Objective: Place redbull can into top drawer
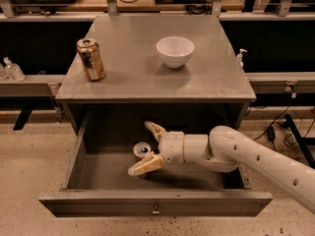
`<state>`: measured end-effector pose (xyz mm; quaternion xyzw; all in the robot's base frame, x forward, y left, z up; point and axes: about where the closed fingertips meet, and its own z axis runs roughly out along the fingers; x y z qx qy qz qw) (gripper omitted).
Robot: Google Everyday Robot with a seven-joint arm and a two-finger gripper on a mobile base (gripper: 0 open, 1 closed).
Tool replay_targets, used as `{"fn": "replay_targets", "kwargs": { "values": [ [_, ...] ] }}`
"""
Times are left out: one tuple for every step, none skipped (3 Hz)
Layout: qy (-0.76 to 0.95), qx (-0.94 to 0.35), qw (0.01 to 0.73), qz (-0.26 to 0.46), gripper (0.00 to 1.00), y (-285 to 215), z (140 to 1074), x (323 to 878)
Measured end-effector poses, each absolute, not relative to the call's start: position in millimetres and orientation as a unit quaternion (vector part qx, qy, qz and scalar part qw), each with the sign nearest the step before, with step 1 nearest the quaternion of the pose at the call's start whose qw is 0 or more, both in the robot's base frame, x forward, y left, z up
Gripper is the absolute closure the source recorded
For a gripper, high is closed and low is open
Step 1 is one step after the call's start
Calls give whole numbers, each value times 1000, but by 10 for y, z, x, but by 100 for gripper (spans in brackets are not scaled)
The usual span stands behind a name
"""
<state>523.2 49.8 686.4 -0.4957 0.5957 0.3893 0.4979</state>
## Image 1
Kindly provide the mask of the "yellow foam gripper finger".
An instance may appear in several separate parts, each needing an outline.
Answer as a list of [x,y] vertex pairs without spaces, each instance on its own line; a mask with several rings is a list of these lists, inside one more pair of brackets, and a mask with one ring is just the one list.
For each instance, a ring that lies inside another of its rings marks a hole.
[[154,135],[157,141],[159,141],[166,133],[166,129],[164,127],[151,121],[146,121],[145,127]]
[[140,176],[148,172],[159,170],[165,165],[165,159],[160,154],[149,152],[144,158],[128,169],[130,176]]

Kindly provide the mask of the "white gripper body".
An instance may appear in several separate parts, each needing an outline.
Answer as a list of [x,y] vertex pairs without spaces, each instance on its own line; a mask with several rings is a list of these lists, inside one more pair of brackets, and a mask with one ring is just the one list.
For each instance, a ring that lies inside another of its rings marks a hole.
[[158,142],[158,151],[167,164],[180,165],[184,163],[183,132],[166,132]]

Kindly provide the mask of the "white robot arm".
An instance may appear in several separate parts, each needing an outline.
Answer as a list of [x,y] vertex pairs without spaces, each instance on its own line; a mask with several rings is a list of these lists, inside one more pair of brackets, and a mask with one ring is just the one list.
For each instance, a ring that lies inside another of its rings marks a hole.
[[192,162],[215,172],[231,172],[243,164],[315,212],[315,169],[227,126],[216,126],[208,135],[166,131],[151,121],[145,127],[154,135],[158,152],[147,143],[137,143],[133,152],[140,160],[128,169],[129,175],[143,175],[166,164]]

